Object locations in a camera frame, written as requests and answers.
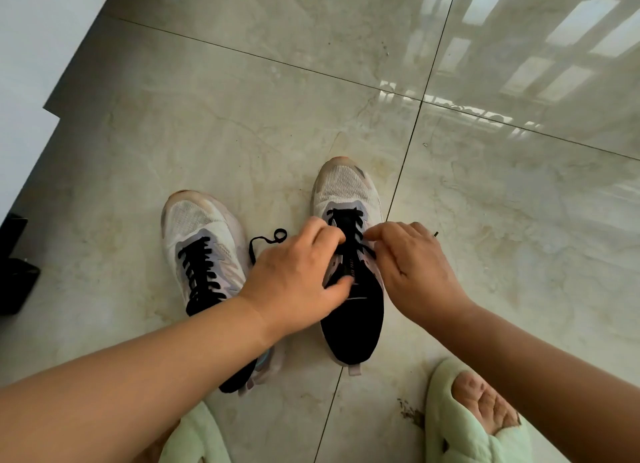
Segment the sneaker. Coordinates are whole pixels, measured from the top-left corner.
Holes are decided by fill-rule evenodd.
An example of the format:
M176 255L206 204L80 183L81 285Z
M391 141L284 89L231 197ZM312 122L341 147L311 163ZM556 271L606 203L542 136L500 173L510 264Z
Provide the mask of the sneaker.
M248 244L242 226L222 203L206 193L181 190L166 201L160 223L164 253L187 315L240 292L250 269ZM280 346L268 349L222 383L220 390L242 394L264 383L279 370L283 358Z
M344 275L354 278L347 300L320 325L338 363L357 375L378 344L384 318L384 287L376 255L362 233L382 222L380 198L371 177L346 156L327 161L316 178L311 212L340 228L346 241L336 248L324 276L331 286Z

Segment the tile grout line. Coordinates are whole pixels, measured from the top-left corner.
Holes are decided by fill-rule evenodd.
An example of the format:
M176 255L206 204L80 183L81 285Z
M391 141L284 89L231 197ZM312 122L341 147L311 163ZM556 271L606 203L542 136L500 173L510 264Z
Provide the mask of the tile grout line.
M314 457L314 463L316 463L316 459L318 458L318 453L320 453L320 446L322 445L322 438L324 438L324 430L326 429L326 424L329 422L329 415L331 415L331 408L333 407L333 401L335 400L335 395L338 394L338 385L340 384L340 378L342 377L342 371L344 367L340 367L340 374L338 375L338 382L335 383L335 389L333 390L333 397L331 398L331 404L329 404L329 411L326 413L326 419L324 420L324 426L322 428L322 434L320 435L320 441L318 441L318 447L316 449L316 456Z
M451 3L449 4L449 9L447 10L447 16L444 18L442 33L440 34L440 38L438 39L438 46L436 47L436 53L433 55L433 62L431 63L431 69L429 70L429 75L427 76L427 83L424 85L424 90L422 91L422 97L420 98L420 106L418 107L418 114L415 116L415 122L413 123L413 129L411 130L411 136L409 136L409 144L407 144L406 151L404 152L404 159L402 160L400 173L398 173L396 188L394 189L394 194L391 197L391 203L389 203L389 212L387 212L387 218L385 220L389 220L389 215L391 215L391 209L393 208L394 200L396 199L396 192L398 190L398 185L400 185L400 178L402 177L402 171L404 170L404 162L406 161L406 157L409 155L409 149L411 148L411 141L413 139L413 134L415 133L415 128L418 125L418 120L420 119L420 111L422 111L422 105L424 104L424 95L427 94L427 87L429 86L429 81L431 80L431 74L433 73L433 68L436 66L438 50L440 50L442 38L444 37L444 30L447 27L447 22L449 21L449 14L451 13L452 7L453 7L453 0L451 0Z
M453 0L451 0L451 5L449 6L449 12L451 11L451 6L452 5L453 5ZM445 26L446 26L446 20L448 20L448 18L449 18L449 12L447 12L447 18L445 19ZM410 95L400 94L399 92L396 92L396 91L380 89L380 87L375 87L375 86L367 85L367 84L361 84L359 82L352 81L350 79L344 79L342 77L332 76L331 74L327 74L325 72L319 72L319 71L314 71L314 70L311 70L311 69L306 69L304 67L300 67L299 65L294 65L292 63L281 62L280 60L276 60L274 58L263 57L261 55L256 55L256 54L251 53L251 52L245 52L243 50L238 50L238 49L227 47L227 46L224 46L224 45L214 44L212 42L207 42L206 40L201 40L200 38L188 37L187 35L181 35L180 33L176 33L174 31L163 30L162 28L156 28L154 26L145 25L143 23L138 23L138 22L135 22L135 21L132 21L132 20L127 20L125 18L115 17L115 16L109 15L107 13L101 13L100 16L107 17L107 18L110 18L112 20L119 20L119 21L123 21L125 23L131 23L133 25L142 26L142 27L148 28L150 30L162 31L164 33L169 33L171 35L176 35L177 37L187 38L188 40L195 40L196 42L201 42L203 44L212 45L214 47L220 47L222 49L231 50L233 52L242 53L242 54L249 55L249 56L256 57L256 58L261 58L263 60L268 60L270 62L279 63L281 65L288 65L289 67L294 67L294 68L300 69L302 71L311 72L313 74L319 74L319 75L325 76L325 77L331 77L332 79L345 81L345 82L348 82L350 84L355 84L355 85L359 85L359 86L362 86L362 87L368 87L368 88L373 89L373 90L378 90L378 91L382 91L382 92L386 92L386 93L395 94L395 95L398 95L400 97L406 97L407 99L411 99L412 101L420 101L419 110L422 108L422 103L426 102L424 100L424 95L427 93L427 87L429 86L429 80L431 78L431 74L432 74L433 68L435 66L436 56L438 54L438 50L440 49L440 42L442 41L442 37L444 36L444 27L443 27L442 34L440 35L440 39L438 41L438 47L436 48L436 56L434 56L434 58L433 58L433 63L431 64L431 70L429 71L429 75L427 77L427 85L424 87L424 92L422 93L422 97L421 98L416 98L416 97L411 97ZM480 115L477 115L477 114L474 114L474 113L471 113L471 112L467 112L467 111L460 111L459 109L450 108L448 106L444 106L443 104L434 104L434 103L427 103L427 104L430 104L430 105L432 105L434 107L437 107L437 108L443 108L443 109L446 109L446 110L449 110L449 111L458 111L458 112L460 112L462 114L467 114L469 116L480 117L482 119L486 119L487 121L495 122L495 123L498 123L498 124L504 124L505 126L517 127L517 128L519 128L519 129L521 129L523 131L529 131L530 133L536 133L538 135L547 136L549 138L553 138L555 140L560 140L560 141L565 141L567 143L572 143L572 144L577 145L577 146L584 146L585 148L591 148L591 149L594 149L594 150L597 150L597 151L602 151L603 153L614 154L616 156L620 156L620 157L626 158L628 160L640 161L640 158L634 158L633 156L629 156L629 155L626 155L624 153L618 153L616 151L610 151L610 150L606 150L604 148L598 148L597 146L587 145L587 144L580 143L580 142L574 141L574 140L568 140L566 138L561 138L560 136L551 135L549 133L542 133L540 131L536 131L535 129L530 129L528 127L516 126L514 124L510 124L510 123L507 123L507 122L504 122L504 121L498 121L496 119L485 118L484 116L480 116Z

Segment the hand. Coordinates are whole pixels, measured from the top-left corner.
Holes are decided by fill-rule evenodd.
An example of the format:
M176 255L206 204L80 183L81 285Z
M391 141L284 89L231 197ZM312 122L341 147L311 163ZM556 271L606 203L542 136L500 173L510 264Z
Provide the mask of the hand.
M261 315L274 341L319 322L347 299L352 277L323 287L333 252L344 241L340 229L310 217L299 235L260 255L238 297Z
M473 305L440 243L422 224L385 222L364 233L375 241L382 280L400 313L425 329L454 319Z

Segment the light green slipper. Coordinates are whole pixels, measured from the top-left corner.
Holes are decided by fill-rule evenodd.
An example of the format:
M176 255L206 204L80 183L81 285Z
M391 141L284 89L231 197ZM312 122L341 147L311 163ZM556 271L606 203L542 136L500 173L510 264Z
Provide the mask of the light green slipper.
M173 431L158 463L230 463L215 419L204 402L199 403Z
M465 370L473 372L460 360L450 358L431 376L424 413L427 463L532 463L527 422L522 416L520 426L491 436L453 399L453 381Z

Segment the black shoelace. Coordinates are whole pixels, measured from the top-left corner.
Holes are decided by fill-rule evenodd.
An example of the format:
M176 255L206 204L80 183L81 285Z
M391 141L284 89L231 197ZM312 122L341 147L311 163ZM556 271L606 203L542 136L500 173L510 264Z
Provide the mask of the black shoelace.
M203 309L210 308L227 299L226 294L220 291L220 283L212 281L217 278L217 275L213 271L213 262L208 259L208 255L212 252L207 247L207 243L210 241L210 237L201 237L178 252L178 259L184 256L182 266L185 269L191 290L188 315L191 315L190 311L194 311L194 314L199 313Z
M273 233L273 241L271 239L267 239L264 236L254 237L249 241L249 258L251 258L251 264L255 264L255 253L253 252L253 241L257 239L262 239L267 241L268 244L280 244L287 239L287 232L284 229L276 229Z
M364 215L362 210L358 208L353 209L331 209L327 211L329 214L329 225L336 225L346 237L346 241L338 246L335 250L336 254L349 255L355 250L359 250L364 253L368 252L374 259L376 253L368 245L362 242L362 216Z

